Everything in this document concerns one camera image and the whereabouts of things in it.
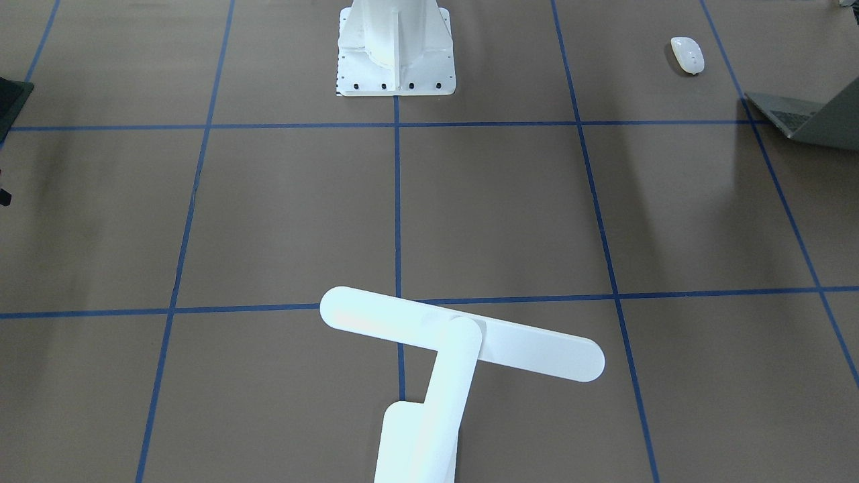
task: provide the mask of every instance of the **white mouse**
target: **white mouse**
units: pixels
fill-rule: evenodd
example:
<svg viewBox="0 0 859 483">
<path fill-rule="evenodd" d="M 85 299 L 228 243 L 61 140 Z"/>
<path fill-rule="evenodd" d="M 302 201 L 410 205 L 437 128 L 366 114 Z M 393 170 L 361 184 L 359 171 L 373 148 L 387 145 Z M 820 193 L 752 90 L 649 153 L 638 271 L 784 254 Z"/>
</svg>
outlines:
<svg viewBox="0 0 859 483">
<path fill-rule="evenodd" d="M 689 37 L 674 37 L 671 39 L 671 49 L 680 64 L 680 69 L 692 75 L 704 70 L 704 55 L 701 47 Z"/>
</svg>

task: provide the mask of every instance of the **laptop keyboard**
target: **laptop keyboard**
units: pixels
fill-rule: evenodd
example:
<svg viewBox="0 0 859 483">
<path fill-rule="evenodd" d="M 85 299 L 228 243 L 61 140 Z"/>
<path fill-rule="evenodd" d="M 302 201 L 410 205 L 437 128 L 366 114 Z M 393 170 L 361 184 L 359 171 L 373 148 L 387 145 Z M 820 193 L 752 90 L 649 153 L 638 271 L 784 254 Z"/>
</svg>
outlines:
<svg viewBox="0 0 859 483">
<path fill-rule="evenodd" d="M 775 114 L 778 120 L 782 121 L 791 131 L 796 131 L 805 122 L 811 119 L 811 116 L 805 114 L 785 113 L 784 111 L 770 111 Z"/>
</svg>

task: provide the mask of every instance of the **gray laptop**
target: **gray laptop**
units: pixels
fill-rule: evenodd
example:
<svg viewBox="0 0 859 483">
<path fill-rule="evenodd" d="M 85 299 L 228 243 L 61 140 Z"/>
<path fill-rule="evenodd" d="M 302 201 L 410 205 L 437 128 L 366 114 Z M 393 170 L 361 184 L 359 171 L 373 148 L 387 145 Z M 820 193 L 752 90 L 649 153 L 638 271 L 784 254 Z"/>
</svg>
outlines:
<svg viewBox="0 0 859 483">
<path fill-rule="evenodd" d="M 790 139 L 859 150 L 859 77 L 826 104 L 759 92 L 746 97 Z"/>
</svg>

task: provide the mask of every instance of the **tile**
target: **tile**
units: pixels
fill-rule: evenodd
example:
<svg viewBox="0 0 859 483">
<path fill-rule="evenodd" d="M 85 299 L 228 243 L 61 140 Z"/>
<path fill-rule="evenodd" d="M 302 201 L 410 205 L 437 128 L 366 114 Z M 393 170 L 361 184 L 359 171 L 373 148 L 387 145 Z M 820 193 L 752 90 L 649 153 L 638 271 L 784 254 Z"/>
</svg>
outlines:
<svg viewBox="0 0 859 483">
<path fill-rule="evenodd" d="M 371 481 L 397 381 L 315 310 L 177 315 L 145 481 Z"/>
<path fill-rule="evenodd" d="M 813 286 L 748 125 L 585 133 L 620 291 Z"/>
<path fill-rule="evenodd" d="M 772 126 L 759 129 L 820 282 L 859 284 L 859 152 L 797 143 Z"/>
<path fill-rule="evenodd" d="M 456 93 L 403 97 L 402 120 L 572 120 L 549 2 L 440 1 L 453 23 Z"/>
<path fill-rule="evenodd" d="M 3 479 L 133 481 L 163 331 L 163 315 L 3 321 Z"/>
<path fill-rule="evenodd" d="M 405 297 L 611 292 L 574 127 L 400 136 Z"/>
<path fill-rule="evenodd" d="M 859 364 L 859 290 L 827 293 L 826 300 L 835 316 L 853 364 Z"/>
<path fill-rule="evenodd" d="M 727 0 L 707 7 L 746 92 L 826 102 L 859 75 L 856 19 L 838 2 Z"/>
<path fill-rule="evenodd" d="M 217 123 L 393 122 L 389 97 L 337 96 L 340 10 L 351 1 L 235 5 Z"/>
<path fill-rule="evenodd" d="M 215 130 L 181 306 L 394 293 L 392 129 Z"/>
<path fill-rule="evenodd" d="M 586 337 L 606 354 L 606 370 L 588 383 L 478 362 L 460 428 L 459 480 L 651 480 L 613 302 L 451 308 Z M 406 349 L 408 400 L 423 401 L 435 354 Z"/>
<path fill-rule="evenodd" d="M 18 125 L 206 121 L 228 1 L 61 3 Z"/>
<path fill-rule="evenodd" d="M 12 0 L 0 4 L 0 77 L 23 81 L 33 62 L 53 0 Z"/>
<path fill-rule="evenodd" d="M 817 294 L 624 302 L 661 481 L 853 481 L 859 400 Z"/>
<path fill-rule="evenodd" d="M 10 133 L 0 312 L 167 307 L 201 137 Z"/>
<path fill-rule="evenodd" d="M 745 119 L 737 91 L 698 2 L 558 2 L 584 120 Z M 677 64 L 672 37 L 692 37 L 704 71 Z"/>
</svg>

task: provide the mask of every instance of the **white metal stand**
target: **white metal stand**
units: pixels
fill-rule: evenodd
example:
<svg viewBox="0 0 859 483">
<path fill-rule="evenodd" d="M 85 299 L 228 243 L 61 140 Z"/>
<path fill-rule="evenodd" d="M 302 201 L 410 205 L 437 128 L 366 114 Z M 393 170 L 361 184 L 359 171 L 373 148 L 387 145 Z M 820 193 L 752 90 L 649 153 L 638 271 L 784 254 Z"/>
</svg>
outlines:
<svg viewBox="0 0 859 483">
<path fill-rule="evenodd" d="M 572 381 L 602 374 L 595 342 L 348 287 L 320 303 L 331 327 L 438 351 L 423 403 L 398 401 L 382 421 L 375 483 L 453 483 L 462 414 L 478 360 Z"/>
<path fill-rule="evenodd" d="M 355 0 L 340 12 L 338 94 L 452 94 L 450 32 L 436 0 Z"/>
</svg>

